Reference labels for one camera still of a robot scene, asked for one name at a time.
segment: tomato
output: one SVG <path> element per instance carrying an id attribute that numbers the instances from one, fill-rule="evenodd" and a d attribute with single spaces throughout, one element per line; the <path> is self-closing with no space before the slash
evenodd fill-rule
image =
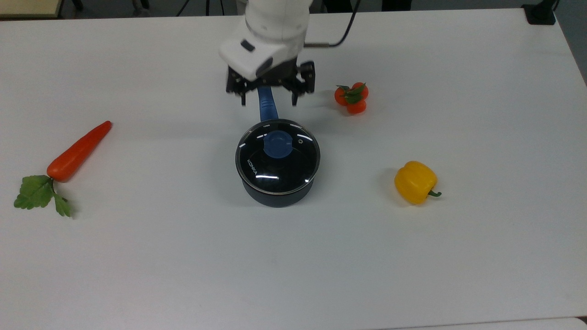
<path id="1" fill-rule="evenodd" d="M 357 103 L 346 106 L 346 110 L 352 115 L 362 113 L 365 109 L 367 109 L 367 102 L 365 100 L 360 100 Z"/>
<path id="2" fill-rule="evenodd" d="M 363 96 L 363 100 L 365 100 L 367 96 L 369 96 L 369 89 L 367 88 L 367 85 L 365 83 L 357 82 L 353 85 L 353 87 L 351 87 L 351 89 L 359 88 L 361 87 L 361 85 L 365 85 L 365 88 L 363 88 L 363 90 L 361 91 L 361 96 Z"/>
<path id="3" fill-rule="evenodd" d="M 348 105 L 348 102 L 345 99 L 345 90 L 342 89 L 341 87 L 337 88 L 334 91 L 334 99 L 336 100 L 336 103 L 338 103 L 342 106 Z"/>

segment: bell pepper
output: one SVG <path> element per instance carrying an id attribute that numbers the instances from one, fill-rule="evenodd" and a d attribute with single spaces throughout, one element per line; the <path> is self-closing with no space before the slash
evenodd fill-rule
<path id="1" fill-rule="evenodd" d="M 440 192 L 432 191 L 438 182 L 436 174 L 419 161 L 408 161 L 397 171 L 395 184 L 397 191 L 412 204 L 422 204 L 428 195 L 438 197 Z"/>

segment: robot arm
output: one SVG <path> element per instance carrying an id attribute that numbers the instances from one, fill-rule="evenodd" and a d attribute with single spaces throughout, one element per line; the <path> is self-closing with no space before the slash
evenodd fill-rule
<path id="1" fill-rule="evenodd" d="M 297 57 L 312 0 L 249 0 L 232 38 L 220 47 L 228 66 L 249 81 Z"/>
<path id="2" fill-rule="evenodd" d="M 245 102 L 246 92 L 262 85 L 283 86 L 299 95 L 314 91 L 313 62 L 297 67 L 312 0 L 249 0 L 245 16 L 220 47 L 228 64 L 227 92 Z M 304 81 L 296 76 L 301 74 Z"/>

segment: saucepan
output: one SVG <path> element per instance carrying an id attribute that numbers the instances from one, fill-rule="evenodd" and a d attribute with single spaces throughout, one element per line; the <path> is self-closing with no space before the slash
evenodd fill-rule
<path id="1" fill-rule="evenodd" d="M 238 142 L 236 165 L 247 193 L 271 207 L 306 196 L 320 165 L 320 148 L 301 124 L 280 119 L 271 87 L 258 88 L 261 122 Z"/>

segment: green leaf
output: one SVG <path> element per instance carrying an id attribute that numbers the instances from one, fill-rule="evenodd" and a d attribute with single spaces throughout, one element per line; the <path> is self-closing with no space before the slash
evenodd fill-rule
<path id="1" fill-rule="evenodd" d="M 362 95 L 347 95 L 347 96 L 345 96 L 345 99 L 349 104 L 353 105 L 353 104 L 357 103 L 358 101 L 362 100 L 363 96 Z"/>
<path id="2" fill-rule="evenodd" d="M 71 208 L 69 207 L 68 200 L 57 195 L 57 193 L 53 193 L 53 197 L 55 198 L 55 210 L 59 213 L 62 217 L 72 217 L 71 216 Z"/>
<path id="3" fill-rule="evenodd" d="M 350 94 L 350 95 L 358 95 L 361 94 L 361 92 L 363 91 L 363 89 L 365 89 L 365 84 L 360 85 L 357 88 L 353 88 L 351 90 L 348 90 L 346 93 Z"/>
<path id="4" fill-rule="evenodd" d="M 48 176 L 28 176 L 22 178 L 21 190 L 14 207 L 30 210 L 45 207 L 53 196 L 53 180 Z"/>

